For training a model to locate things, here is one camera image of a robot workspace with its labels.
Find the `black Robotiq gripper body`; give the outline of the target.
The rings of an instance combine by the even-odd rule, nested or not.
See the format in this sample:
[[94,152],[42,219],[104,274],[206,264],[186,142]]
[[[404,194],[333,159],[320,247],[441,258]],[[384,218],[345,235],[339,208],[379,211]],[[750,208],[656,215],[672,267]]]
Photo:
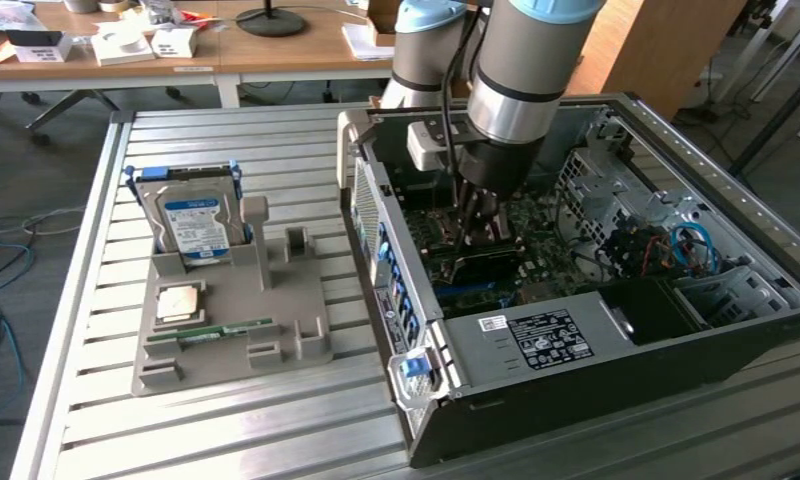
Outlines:
[[527,180],[544,140],[524,144],[467,143],[459,159],[461,177],[497,196],[511,196]]

